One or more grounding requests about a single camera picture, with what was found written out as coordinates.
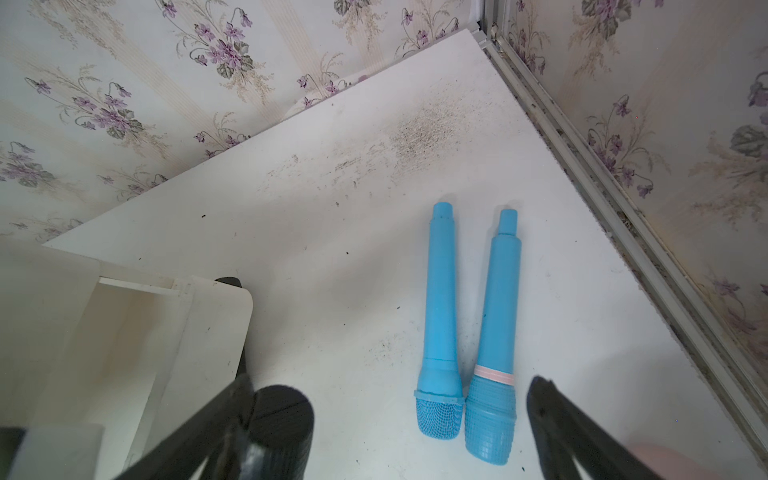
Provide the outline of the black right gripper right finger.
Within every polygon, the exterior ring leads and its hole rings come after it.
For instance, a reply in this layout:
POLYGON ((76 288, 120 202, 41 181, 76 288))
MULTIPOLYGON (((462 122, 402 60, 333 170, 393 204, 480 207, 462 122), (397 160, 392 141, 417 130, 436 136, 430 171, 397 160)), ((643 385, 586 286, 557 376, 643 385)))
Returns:
POLYGON ((539 464, 546 479, 657 479, 654 471, 541 376, 526 398, 539 464))

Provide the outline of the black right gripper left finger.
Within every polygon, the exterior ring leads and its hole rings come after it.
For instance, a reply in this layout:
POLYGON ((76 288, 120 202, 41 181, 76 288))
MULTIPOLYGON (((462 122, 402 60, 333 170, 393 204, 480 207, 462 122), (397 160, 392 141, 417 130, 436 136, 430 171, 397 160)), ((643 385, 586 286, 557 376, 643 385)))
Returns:
POLYGON ((251 413, 254 390, 247 374, 217 396, 153 450, 118 476, 120 480, 189 479, 235 425, 251 413))

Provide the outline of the black toy microphone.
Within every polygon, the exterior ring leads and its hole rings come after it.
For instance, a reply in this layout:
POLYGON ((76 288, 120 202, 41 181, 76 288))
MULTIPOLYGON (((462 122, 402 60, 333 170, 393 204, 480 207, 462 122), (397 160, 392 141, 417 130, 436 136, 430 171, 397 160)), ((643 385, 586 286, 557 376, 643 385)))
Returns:
POLYGON ((239 479, 302 480, 307 468, 315 414, 309 399, 286 385, 258 390, 238 454, 239 479))
MULTIPOLYGON (((242 287, 241 281, 237 277, 232 277, 232 276, 217 278, 216 282, 234 286, 236 288, 242 287)), ((236 371, 236 377, 240 375, 244 375, 246 373, 247 373, 247 365, 246 365, 246 358, 245 358, 245 348, 242 348, 237 371, 236 371)))

